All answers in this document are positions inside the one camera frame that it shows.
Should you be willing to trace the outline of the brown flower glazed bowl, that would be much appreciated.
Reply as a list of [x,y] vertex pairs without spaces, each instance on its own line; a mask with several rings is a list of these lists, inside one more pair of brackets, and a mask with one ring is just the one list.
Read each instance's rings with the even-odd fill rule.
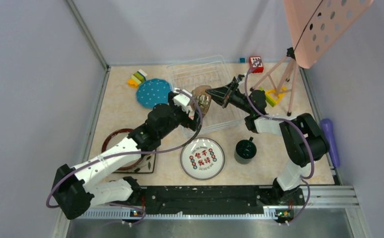
[[192,91],[192,96],[195,98],[195,101],[198,103],[199,108],[201,109],[203,117],[208,113],[212,97],[209,95],[206,90],[211,89],[210,85],[201,85],[196,87]]

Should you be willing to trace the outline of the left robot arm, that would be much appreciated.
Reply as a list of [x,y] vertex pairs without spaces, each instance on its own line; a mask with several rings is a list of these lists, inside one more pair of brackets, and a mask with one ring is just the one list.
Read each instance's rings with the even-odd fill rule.
[[198,105],[190,92],[175,89],[169,92],[167,104],[155,105],[145,122],[118,144],[82,164],[59,167],[46,206],[53,208],[50,201],[54,199],[57,202],[55,207],[72,220],[97,205],[113,201],[125,201],[129,205],[138,203],[141,192],[136,180],[125,177],[102,183],[102,179],[119,168],[135,165],[145,155],[159,153],[162,139],[178,126],[198,131],[203,116],[197,109],[194,117],[190,118],[191,103]]

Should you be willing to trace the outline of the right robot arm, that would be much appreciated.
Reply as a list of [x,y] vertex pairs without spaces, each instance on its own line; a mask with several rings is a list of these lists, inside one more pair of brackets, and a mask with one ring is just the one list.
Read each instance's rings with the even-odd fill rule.
[[223,108],[233,105],[248,113],[245,125],[249,131],[282,136],[289,161],[274,179],[270,191],[262,196],[262,202],[286,204],[300,184],[314,175],[315,162],[329,151],[329,143],[311,114],[304,113],[295,118],[270,116],[265,110],[265,91],[252,89],[250,92],[241,92],[238,88],[241,82],[247,83],[243,75],[225,86],[210,88],[205,92]]

